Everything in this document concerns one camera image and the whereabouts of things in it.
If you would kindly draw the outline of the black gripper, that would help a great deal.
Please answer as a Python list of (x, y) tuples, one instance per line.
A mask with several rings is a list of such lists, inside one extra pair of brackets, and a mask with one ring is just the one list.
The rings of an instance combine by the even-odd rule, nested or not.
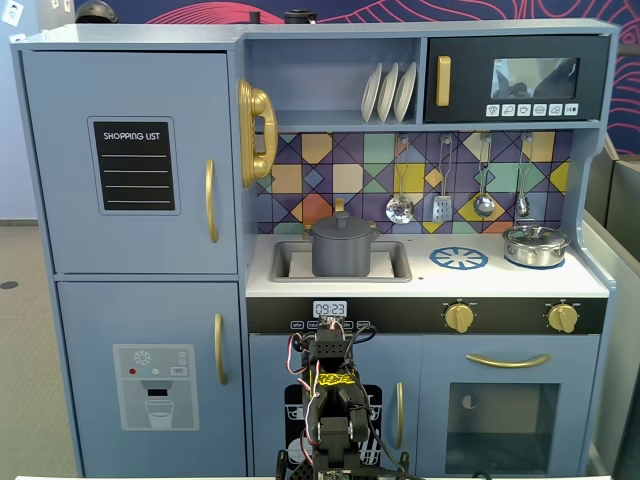
[(318, 342), (328, 342), (330, 345), (347, 345), (349, 342), (348, 335), (339, 327), (332, 329), (328, 326), (320, 326), (315, 338)]

